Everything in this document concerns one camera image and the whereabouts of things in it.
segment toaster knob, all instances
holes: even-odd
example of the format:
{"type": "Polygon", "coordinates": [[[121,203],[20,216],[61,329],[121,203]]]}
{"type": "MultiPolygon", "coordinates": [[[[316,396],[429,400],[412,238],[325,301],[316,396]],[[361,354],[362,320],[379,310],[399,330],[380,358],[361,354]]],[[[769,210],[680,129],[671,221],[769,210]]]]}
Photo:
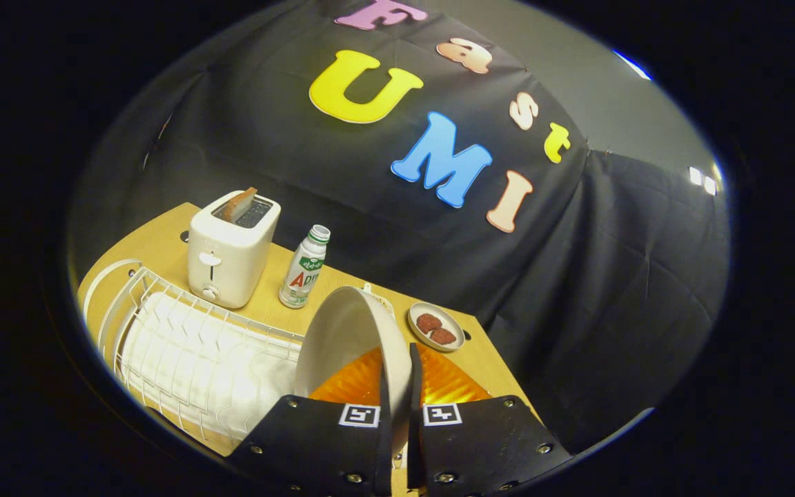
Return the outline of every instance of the toaster knob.
{"type": "Polygon", "coordinates": [[[202,289],[202,296],[208,299],[208,301],[214,302],[216,299],[220,298],[220,293],[217,292],[217,287],[215,286],[205,286],[202,289]]]}

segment toaster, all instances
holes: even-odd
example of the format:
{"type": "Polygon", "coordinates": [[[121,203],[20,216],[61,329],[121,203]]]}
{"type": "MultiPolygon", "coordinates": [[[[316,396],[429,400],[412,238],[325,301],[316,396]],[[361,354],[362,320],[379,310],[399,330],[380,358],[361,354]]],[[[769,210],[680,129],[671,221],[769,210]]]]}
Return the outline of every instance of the toaster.
{"type": "Polygon", "coordinates": [[[189,287],[195,295],[231,309],[250,300],[281,214],[277,202],[255,195],[244,213],[228,221],[225,208],[243,193],[222,196],[189,224],[189,287]]]}

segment blue letter m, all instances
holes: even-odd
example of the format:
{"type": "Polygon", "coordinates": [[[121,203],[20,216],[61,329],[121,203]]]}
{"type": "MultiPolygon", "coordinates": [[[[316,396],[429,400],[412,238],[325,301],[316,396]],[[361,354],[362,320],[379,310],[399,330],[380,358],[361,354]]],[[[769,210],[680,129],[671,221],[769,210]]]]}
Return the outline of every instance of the blue letter m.
{"type": "Polygon", "coordinates": [[[455,150],[455,124],[444,114],[429,113],[429,129],[404,158],[391,163],[391,172],[408,182],[417,182],[422,176],[426,159],[425,189],[448,179],[438,186],[438,198],[453,207],[464,204],[464,194],[484,167],[492,164],[493,155],[481,145],[472,145],[457,155],[455,150]]]}

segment toaster lever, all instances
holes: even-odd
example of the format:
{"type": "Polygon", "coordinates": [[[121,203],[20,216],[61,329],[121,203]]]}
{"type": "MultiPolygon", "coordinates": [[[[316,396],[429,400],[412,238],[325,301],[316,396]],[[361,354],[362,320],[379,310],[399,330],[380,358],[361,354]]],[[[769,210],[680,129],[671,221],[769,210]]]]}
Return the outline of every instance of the toaster lever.
{"type": "Polygon", "coordinates": [[[208,265],[210,267],[217,266],[223,262],[223,259],[218,258],[216,255],[207,254],[205,252],[199,253],[198,259],[199,261],[202,261],[202,264],[208,265]]]}

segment table surface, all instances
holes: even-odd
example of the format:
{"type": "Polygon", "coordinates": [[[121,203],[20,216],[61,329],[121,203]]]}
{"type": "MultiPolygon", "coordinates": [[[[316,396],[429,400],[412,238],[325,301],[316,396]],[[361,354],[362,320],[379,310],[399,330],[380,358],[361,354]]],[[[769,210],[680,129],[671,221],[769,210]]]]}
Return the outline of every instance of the table surface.
{"type": "MultiPolygon", "coordinates": [[[[119,243],[102,255],[86,274],[79,286],[78,302],[84,302],[91,280],[101,270],[110,264],[130,258],[141,260],[146,268],[154,271],[158,276],[163,277],[180,289],[189,291],[186,270],[188,244],[180,239],[180,235],[189,229],[189,222],[198,211],[199,208],[192,204],[179,205],[120,240],[119,243]]],[[[329,249],[338,251],[338,244],[331,246],[329,249]]],[[[262,276],[259,277],[259,283],[253,291],[250,302],[247,302],[247,305],[243,308],[230,309],[230,311],[268,324],[271,327],[305,335],[312,317],[329,293],[339,289],[341,286],[364,286],[364,280],[325,265],[322,268],[321,276],[318,277],[318,281],[313,287],[312,293],[309,295],[307,305],[300,309],[287,308],[278,300],[277,291],[281,286],[292,257],[293,251],[273,243],[268,252],[267,264],[262,271],[262,276]]],[[[108,275],[98,283],[97,289],[95,289],[88,305],[88,332],[94,343],[97,343],[100,333],[99,327],[106,309],[110,306],[114,296],[122,289],[124,282],[126,282],[127,271],[132,267],[134,269],[137,268],[136,265],[126,266],[124,267],[124,274],[116,271],[116,273],[108,275]]],[[[407,343],[418,343],[419,340],[416,335],[410,330],[406,315],[410,306],[419,302],[419,300],[382,286],[376,286],[373,283],[371,285],[373,293],[388,299],[394,306],[398,328],[404,334],[404,339],[406,339],[407,343]]],[[[492,342],[489,342],[489,338],[480,327],[477,319],[473,315],[452,311],[452,309],[443,309],[448,311],[455,321],[471,336],[471,339],[467,339],[460,349],[446,353],[447,358],[463,371],[466,371],[492,396],[498,397],[513,394],[529,405],[526,394],[523,393],[514,375],[509,371],[508,366],[502,361],[492,342]]],[[[146,399],[146,405],[155,408],[152,400],[146,399]]],[[[211,447],[211,449],[217,450],[221,454],[224,452],[219,447],[211,447]]],[[[406,465],[401,465],[401,468],[394,469],[392,485],[399,494],[406,493],[406,465]]]]}

